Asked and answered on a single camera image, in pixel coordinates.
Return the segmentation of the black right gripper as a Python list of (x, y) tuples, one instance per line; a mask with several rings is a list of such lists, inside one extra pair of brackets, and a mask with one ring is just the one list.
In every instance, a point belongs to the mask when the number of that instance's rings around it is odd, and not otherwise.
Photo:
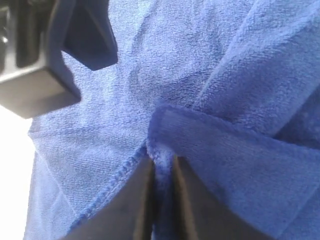
[(93, 71), (116, 64), (118, 47), (108, 6), (107, 0), (2, 0), (1, 106), (34, 118), (80, 102), (61, 52)]

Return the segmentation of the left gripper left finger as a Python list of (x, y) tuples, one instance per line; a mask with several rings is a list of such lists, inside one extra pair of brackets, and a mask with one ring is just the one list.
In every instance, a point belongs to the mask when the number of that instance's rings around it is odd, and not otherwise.
[(155, 167), (143, 159), (125, 186), (94, 217), (64, 240), (150, 240), (155, 216)]

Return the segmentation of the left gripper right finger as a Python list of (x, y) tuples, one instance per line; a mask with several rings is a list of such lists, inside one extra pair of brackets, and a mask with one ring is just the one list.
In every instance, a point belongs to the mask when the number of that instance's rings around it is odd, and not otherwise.
[(180, 240), (271, 240), (221, 204), (184, 157), (172, 169), (176, 231)]

